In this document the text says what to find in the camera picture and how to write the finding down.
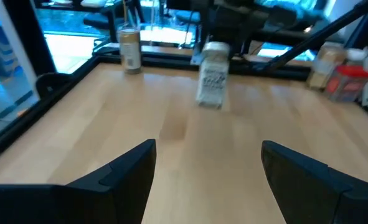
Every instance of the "metal rod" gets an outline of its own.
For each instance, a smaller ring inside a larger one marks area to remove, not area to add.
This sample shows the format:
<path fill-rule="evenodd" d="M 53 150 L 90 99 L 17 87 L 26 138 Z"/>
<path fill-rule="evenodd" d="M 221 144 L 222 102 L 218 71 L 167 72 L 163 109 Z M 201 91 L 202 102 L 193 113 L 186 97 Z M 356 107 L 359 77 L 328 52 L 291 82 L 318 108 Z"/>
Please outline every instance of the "metal rod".
<path fill-rule="evenodd" d="M 276 57 L 269 61 L 261 70 L 264 71 L 273 71 L 278 67 L 288 63 L 290 60 L 297 57 L 299 54 L 303 53 L 305 50 L 308 50 L 312 46 L 319 44 L 320 42 L 324 42 L 326 38 L 330 37 L 346 25 L 354 22 L 356 19 L 360 18 L 364 14 L 368 13 L 368 0 L 364 0 L 357 4 L 353 10 L 347 12 L 345 15 L 332 22 L 327 27 L 318 31 L 310 38 L 302 41 L 302 43 L 293 47 L 291 50 L 287 51 L 285 54 L 280 57 Z"/>

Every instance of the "wooden tabletop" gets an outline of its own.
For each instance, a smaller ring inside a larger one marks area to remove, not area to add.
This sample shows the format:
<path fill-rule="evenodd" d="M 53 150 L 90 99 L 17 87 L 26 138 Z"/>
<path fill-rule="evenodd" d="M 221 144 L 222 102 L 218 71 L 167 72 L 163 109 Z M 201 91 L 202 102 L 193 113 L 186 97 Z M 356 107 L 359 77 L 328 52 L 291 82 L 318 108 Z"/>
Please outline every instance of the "wooden tabletop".
<path fill-rule="evenodd" d="M 67 184 L 157 139 L 143 223 L 285 223 L 261 143 L 276 141 L 368 181 L 368 115 L 304 83 L 229 77 L 221 110 L 198 107 L 197 72 L 99 64 L 0 156 L 0 183 Z"/>

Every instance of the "white wall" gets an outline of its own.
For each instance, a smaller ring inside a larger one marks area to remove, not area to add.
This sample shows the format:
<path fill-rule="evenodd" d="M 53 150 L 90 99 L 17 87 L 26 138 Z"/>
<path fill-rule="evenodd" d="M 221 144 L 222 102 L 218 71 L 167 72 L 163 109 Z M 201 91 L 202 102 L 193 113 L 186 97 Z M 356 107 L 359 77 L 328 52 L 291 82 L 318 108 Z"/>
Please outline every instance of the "white wall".
<path fill-rule="evenodd" d="M 346 12 L 354 8 L 354 6 L 361 0 L 329 0 L 328 5 L 324 10 L 324 14 L 330 21 L 335 21 L 337 18 L 344 15 Z M 345 28 L 340 30 L 340 34 L 347 39 L 354 29 L 357 27 L 360 19 L 349 24 Z"/>

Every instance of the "red lid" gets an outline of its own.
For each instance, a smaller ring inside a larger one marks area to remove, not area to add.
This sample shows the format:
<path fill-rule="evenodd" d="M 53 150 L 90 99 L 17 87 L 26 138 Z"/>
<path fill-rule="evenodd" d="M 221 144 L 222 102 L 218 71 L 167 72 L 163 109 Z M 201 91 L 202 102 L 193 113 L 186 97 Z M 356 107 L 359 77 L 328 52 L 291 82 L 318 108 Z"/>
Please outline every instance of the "red lid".
<path fill-rule="evenodd" d="M 360 65 L 339 65 L 336 71 L 351 78 L 368 78 L 368 72 Z"/>

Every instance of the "wooden table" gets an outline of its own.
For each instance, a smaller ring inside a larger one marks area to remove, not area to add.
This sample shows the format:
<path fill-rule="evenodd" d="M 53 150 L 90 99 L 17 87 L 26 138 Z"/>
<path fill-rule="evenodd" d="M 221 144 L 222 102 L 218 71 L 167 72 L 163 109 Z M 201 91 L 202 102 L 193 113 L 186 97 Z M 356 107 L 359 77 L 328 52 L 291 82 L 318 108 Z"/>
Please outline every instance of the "wooden table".
<path fill-rule="evenodd" d="M 261 143 L 368 181 L 368 115 L 304 83 L 229 77 L 221 110 L 195 103 L 197 72 L 99 64 L 0 156 L 0 183 L 66 184 L 157 139 L 143 223 L 285 223 Z"/>

